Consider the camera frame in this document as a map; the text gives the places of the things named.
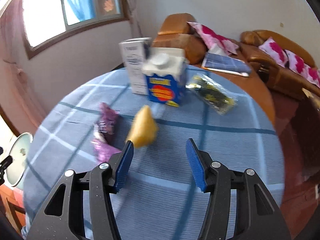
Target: white box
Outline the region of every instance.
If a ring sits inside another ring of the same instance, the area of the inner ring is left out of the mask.
[[[151,38],[136,38],[119,43],[123,64],[127,69],[132,93],[148,95],[147,80],[142,65],[149,57]]]

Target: yellow pear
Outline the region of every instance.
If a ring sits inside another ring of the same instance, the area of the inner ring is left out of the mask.
[[[151,144],[158,131],[158,126],[153,120],[149,106],[143,106],[135,115],[126,141],[130,140],[134,148],[140,148]]]

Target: blue and white carton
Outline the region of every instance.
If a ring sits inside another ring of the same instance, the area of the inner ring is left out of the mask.
[[[186,90],[187,64],[183,49],[151,48],[143,64],[150,101],[179,106]]]
[[[147,95],[147,82],[142,65],[149,58],[151,38],[136,38],[119,43],[123,64],[127,69],[132,93]]]

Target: wall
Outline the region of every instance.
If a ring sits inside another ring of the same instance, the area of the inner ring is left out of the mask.
[[[64,39],[30,60],[20,37],[14,44],[18,49],[15,60],[49,113],[75,88],[121,64],[118,44],[130,39],[131,31],[129,21],[103,25]]]
[[[137,0],[137,6],[144,36],[154,38],[169,14],[187,12],[236,40],[247,30],[280,33],[305,48],[320,66],[320,24],[306,0]]]

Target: pink and white pillow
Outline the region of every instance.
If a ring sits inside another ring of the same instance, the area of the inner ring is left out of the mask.
[[[293,72],[303,76],[311,84],[316,85],[320,88],[320,70],[311,68],[304,63],[303,59],[293,52],[286,50],[285,51],[289,58],[289,69]]]
[[[260,45],[259,49],[272,57],[275,62],[281,67],[285,67],[285,64],[288,62],[287,55],[284,53],[283,49],[278,45],[278,43],[273,40],[272,37],[270,37],[262,45]]]
[[[192,22],[188,22],[188,23],[200,35],[200,37],[202,38],[202,40],[204,41],[204,43],[206,44],[209,50],[215,44],[217,44],[219,48],[222,49],[227,55],[231,55],[231,53],[235,55],[238,54],[236,50],[239,48],[239,46],[234,44],[228,38],[216,34],[213,30],[211,30],[207,26],[204,26],[200,23],[192,23]]]

